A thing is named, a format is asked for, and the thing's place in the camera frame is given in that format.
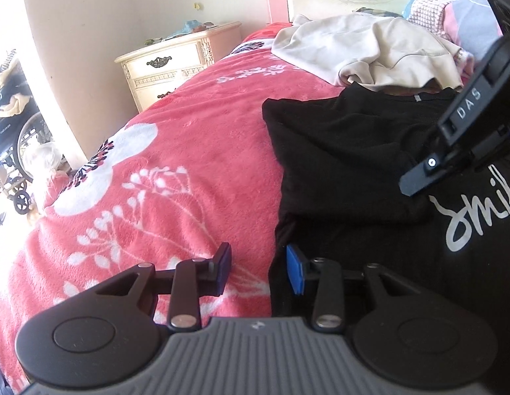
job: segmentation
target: screw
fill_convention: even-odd
[[[176,315],[171,318],[171,324],[176,328],[191,328],[196,324],[196,318],[192,315]]]
[[[339,318],[337,315],[321,315],[315,321],[321,328],[337,328],[342,322],[343,319]]]

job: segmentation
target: floor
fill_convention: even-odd
[[[6,219],[0,227],[0,289],[7,283],[12,263],[32,230],[26,215],[18,214],[13,209],[12,201],[4,194],[0,195],[0,213],[2,212],[6,212]]]

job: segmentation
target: wheelchair wheel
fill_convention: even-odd
[[[13,206],[18,214],[26,215],[30,212],[30,196],[26,190],[19,190],[13,198]]]
[[[16,169],[29,183],[34,180],[34,177],[26,169],[22,156],[29,147],[44,144],[52,140],[52,135],[41,113],[36,113],[30,117],[19,132],[17,144],[13,146],[12,156]]]

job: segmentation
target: drawer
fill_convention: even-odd
[[[127,62],[130,78],[136,79],[161,72],[202,65],[204,62],[200,59],[199,43],[197,41],[183,44],[183,46],[170,47],[130,60]]]
[[[135,90],[136,97],[140,102],[140,113],[148,109],[154,102],[160,100],[158,95],[167,94],[167,92],[174,92],[178,86],[181,86],[187,78],[180,78],[173,81],[164,81],[163,83],[156,83],[154,85],[141,87]]]

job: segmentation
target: drawer handle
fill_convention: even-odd
[[[151,67],[154,68],[162,68],[165,67],[172,58],[173,58],[172,56],[166,56],[164,58],[160,58],[158,56],[156,59],[147,62],[147,65],[150,65]]]

